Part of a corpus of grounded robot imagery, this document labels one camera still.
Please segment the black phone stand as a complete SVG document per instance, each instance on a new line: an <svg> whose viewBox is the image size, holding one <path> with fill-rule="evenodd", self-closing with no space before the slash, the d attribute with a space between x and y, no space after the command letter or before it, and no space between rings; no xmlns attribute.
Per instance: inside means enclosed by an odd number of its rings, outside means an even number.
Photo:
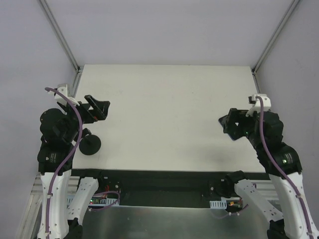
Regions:
<svg viewBox="0 0 319 239"><path fill-rule="evenodd" d="M79 143L79 150L84 155L94 155L101 148L101 140L98 136L91 133L88 128L82 132L82 138Z"/></svg>

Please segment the blue phone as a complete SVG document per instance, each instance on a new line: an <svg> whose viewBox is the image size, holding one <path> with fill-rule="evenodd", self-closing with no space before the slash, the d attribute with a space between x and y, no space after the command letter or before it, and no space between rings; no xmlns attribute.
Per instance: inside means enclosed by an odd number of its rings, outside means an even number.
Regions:
<svg viewBox="0 0 319 239"><path fill-rule="evenodd" d="M218 119L218 122L221 124L223 128L223 133L227 134L233 141L237 140L237 125L236 124L228 124L226 122L227 116L223 116Z"/></svg>

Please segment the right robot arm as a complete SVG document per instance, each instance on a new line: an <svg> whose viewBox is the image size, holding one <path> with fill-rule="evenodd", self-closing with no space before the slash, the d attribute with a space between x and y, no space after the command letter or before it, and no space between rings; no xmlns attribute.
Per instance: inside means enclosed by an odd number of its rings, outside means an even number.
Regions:
<svg viewBox="0 0 319 239"><path fill-rule="evenodd" d="M317 239L316 228L303 196L302 166L298 153L283 142L284 125L273 112L246 115L246 110L231 108L218 121L232 140L246 137L257 153L260 164L278 195L281 208L276 209L255 188L243 171L235 171L217 183L218 196L241 197L249 208L268 223L269 239Z"/></svg>

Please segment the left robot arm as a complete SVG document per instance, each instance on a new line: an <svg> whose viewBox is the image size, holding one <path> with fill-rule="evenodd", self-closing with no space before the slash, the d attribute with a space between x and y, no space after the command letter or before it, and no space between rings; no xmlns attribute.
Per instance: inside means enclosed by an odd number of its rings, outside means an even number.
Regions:
<svg viewBox="0 0 319 239"><path fill-rule="evenodd" d="M102 145L100 138L83 125L105 120L110 107L109 101L99 101L91 95L84 98L85 104L63 97L59 109L48 109L40 116L42 136L37 161L43 198L39 239L81 238L85 206L94 193L105 189L106 183L100 177L85 177L72 209L67 209L67 186L75 151L91 156Z"/></svg>

